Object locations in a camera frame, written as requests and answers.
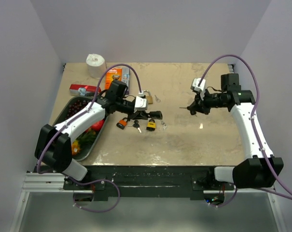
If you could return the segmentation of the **yellow padlock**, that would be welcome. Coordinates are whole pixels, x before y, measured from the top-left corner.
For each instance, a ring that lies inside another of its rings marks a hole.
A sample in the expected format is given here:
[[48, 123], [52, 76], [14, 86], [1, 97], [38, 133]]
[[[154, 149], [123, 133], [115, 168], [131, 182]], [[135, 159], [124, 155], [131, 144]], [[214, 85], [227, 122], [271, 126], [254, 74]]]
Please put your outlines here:
[[147, 127], [146, 127], [147, 131], [155, 131], [156, 130], [156, 122], [154, 119], [150, 119], [148, 121]]

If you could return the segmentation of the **brass padlock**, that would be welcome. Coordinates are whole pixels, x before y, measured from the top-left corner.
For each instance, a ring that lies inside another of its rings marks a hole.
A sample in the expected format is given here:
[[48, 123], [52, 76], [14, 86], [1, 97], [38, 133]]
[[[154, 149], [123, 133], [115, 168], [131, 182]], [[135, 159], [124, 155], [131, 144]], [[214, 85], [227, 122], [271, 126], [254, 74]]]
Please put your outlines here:
[[145, 99], [147, 100], [147, 103], [148, 103], [149, 105], [150, 105], [150, 104], [153, 104], [153, 97], [152, 97], [150, 91], [149, 91], [149, 90], [144, 90], [143, 93], [144, 93], [144, 97], [145, 97]]

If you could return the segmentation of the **orange padlock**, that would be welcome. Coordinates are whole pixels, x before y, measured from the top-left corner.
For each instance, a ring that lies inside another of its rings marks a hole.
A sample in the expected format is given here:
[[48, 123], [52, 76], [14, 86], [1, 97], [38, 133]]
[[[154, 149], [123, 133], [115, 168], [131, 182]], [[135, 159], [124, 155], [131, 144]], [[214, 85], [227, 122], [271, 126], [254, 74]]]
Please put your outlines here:
[[119, 122], [116, 124], [116, 127], [120, 128], [120, 129], [122, 129], [122, 130], [124, 130], [125, 127], [127, 126], [127, 123], [128, 123], [129, 121], [130, 121], [129, 118], [124, 117], [124, 118], [122, 118], [121, 120], [119, 120]]

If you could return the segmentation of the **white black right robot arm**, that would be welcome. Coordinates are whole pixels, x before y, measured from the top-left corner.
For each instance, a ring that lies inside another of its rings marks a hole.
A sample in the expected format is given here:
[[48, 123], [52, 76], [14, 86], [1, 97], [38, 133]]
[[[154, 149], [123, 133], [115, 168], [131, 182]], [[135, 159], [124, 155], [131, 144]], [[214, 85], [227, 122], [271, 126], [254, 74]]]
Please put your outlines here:
[[240, 189], [271, 187], [284, 163], [267, 144], [254, 109], [254, 96], [250, 90], [242, 90], [238, 74], [223, 74], [219, 93], [209, 93], [206, 81], [201, 78], [192, 81], [191, 90], [196, 96], [187, 107], [190, 114], [207, 115], [212, 108], [227, 108], [238, 128], [245, 154], [245, 160], [237, 166], [215, 167], [214, 173], [206, 178], [207, 186], [217, 190], [228, 182]]

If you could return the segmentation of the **black padlock with keys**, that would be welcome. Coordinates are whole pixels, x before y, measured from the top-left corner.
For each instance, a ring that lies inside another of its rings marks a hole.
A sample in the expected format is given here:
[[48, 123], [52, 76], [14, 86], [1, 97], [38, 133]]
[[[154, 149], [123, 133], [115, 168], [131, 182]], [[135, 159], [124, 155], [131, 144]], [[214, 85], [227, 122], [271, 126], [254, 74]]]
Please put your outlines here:
[[162, 120], [163, 119], [163, 114], [161, 111], [150, 111], [148, 113], [148, 118], [150, 119], [158, 119], [158, 120]]

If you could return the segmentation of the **black head key set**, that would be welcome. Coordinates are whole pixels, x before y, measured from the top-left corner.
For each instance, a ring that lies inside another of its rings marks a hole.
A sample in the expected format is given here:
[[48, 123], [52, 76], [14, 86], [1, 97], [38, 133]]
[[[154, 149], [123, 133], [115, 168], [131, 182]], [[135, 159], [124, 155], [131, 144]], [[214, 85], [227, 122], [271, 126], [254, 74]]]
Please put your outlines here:
[[138, 130], [139, 133], [142, 133], [138, 120], [134, 120], [133, 124], [129, 125], [129, 127], [134, 127], [134, 128], [136, 128]]

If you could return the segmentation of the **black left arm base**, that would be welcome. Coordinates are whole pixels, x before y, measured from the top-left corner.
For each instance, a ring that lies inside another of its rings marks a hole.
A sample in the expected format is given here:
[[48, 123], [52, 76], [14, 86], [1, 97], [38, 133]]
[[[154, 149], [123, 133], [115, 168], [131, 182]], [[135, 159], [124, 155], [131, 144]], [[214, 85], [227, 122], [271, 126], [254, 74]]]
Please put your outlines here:
[[100, 171], [98, 167], [89, 167], [82, 180], [73, 177], [65, 178], [64, 190], [88, 193], [94, 201], [107, 201], [109, 197], [117, 197], [117, 188], [111, 183], [112, 176]]

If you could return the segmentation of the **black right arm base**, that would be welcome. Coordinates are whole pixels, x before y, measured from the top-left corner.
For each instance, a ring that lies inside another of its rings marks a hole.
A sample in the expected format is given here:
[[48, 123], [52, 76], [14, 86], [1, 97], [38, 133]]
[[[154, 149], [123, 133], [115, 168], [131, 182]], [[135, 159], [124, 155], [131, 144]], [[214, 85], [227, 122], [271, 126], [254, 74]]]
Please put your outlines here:
[[225, 191], [233, 190], [227, 182], [215, 179], [215, 167], [210, 166], [205, 170], [191, 175], [192, 189], [201, 191], [206, 203], [211, 205], [220, 205], [225, 201]]

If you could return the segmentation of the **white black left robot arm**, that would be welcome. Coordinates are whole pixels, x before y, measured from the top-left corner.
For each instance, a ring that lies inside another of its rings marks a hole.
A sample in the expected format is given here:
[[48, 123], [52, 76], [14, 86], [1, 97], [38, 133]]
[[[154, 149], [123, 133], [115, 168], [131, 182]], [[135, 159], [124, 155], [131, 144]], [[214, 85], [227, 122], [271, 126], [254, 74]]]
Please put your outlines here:
[[93, 97], [85, 108], [60, 124], [44, 125], [39, 134], [35, 157], [37, 158], [37, 173], [42, 174], [41, 164], [52, 170], [74, 179], [79, 189], [87, 189], [91, 185], [88, 170], [72, 158], [71, 145], [94, 123], [106, 116], [120, 112], [132, 116], [134, 113], [144, 113], [148, 101], [143, 91], [140, 91], [133, 101], [124, 99], [127, 86], [121, 81], [112, 81], [111, 87], [104, 96]]

